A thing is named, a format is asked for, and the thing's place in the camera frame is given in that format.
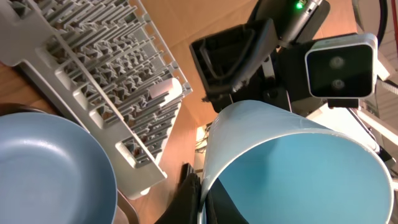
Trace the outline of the pink plastic cup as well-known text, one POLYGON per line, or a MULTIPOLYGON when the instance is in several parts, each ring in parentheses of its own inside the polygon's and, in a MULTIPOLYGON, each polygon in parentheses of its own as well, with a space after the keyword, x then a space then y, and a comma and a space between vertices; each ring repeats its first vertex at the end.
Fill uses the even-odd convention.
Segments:
POLYGON ((177 78, 169 78, 149 88, 151 98, 158 97, 164 93, 167 93, 167 96, 165 101, 160 104, 161 106, 165 106, 182 94, 182 86, 179 80, 177 78))

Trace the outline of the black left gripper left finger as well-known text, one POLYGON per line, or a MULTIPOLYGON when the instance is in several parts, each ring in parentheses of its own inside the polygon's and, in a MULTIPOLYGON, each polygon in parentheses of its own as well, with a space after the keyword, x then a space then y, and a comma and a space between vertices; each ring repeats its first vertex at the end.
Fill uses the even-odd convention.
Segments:
POLYGON ((155 224, 197 224, 200 190, 199 176, 195 173, 189 174, 155 224))

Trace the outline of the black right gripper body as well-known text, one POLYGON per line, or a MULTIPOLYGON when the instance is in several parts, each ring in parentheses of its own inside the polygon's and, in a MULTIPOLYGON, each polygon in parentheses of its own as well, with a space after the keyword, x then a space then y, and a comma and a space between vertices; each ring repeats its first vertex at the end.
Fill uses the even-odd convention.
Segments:
POLYGON ((324 0, 261 0, 246 23, 192 42, 203 101, 219 113, 237 101, 289 110, 309 98, 304 57, 329 11, 324 0))

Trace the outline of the small light blue cup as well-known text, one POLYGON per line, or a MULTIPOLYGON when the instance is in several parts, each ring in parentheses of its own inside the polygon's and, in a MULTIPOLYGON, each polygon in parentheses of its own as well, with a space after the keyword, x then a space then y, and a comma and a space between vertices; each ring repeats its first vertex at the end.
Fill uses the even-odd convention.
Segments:
POLYGON ((249 223, 388 223, 392 178, 346 134, 261 101, 223 109, 206 147, 199 210, 220 182, 249 223))

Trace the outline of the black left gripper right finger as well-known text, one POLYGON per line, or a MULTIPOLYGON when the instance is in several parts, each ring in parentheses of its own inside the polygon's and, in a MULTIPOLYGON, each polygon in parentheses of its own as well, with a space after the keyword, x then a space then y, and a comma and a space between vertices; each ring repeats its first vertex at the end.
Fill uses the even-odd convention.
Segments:
POLYGON ((219 179, 216 179, 206 196, 207 224, 248 224, 219 179))

